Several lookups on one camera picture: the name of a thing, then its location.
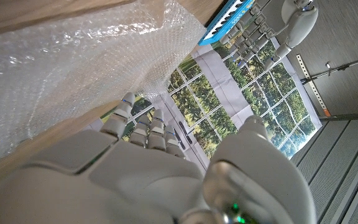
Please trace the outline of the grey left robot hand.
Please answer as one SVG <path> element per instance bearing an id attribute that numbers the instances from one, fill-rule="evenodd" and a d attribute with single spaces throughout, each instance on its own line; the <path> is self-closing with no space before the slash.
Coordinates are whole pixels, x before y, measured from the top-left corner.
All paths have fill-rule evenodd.
<path id="1" fill-rule="evenodd" d="M 311 0 L 254 1 L 219 41 L 224 45 L 233 40 L 230 53 L 248 62 L 270 39 L 285 31 L 284 43 L 265 62 L 264 69 L 270 70 L 305 39 L 317 18 L 318 8 L 312 5 Z"/>

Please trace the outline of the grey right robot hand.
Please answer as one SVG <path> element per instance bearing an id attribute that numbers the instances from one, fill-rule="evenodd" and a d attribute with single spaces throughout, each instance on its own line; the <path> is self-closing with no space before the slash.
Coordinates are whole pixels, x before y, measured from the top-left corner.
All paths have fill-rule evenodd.
<path id="1" fill-rule="evenodd" d="M 308 183 L 248 117 L 205 173 L 157 110 L 122 139 L 127 93 L 99 131 L 78 132 L 0 181 L 0 223 L 315 223 Z"/>

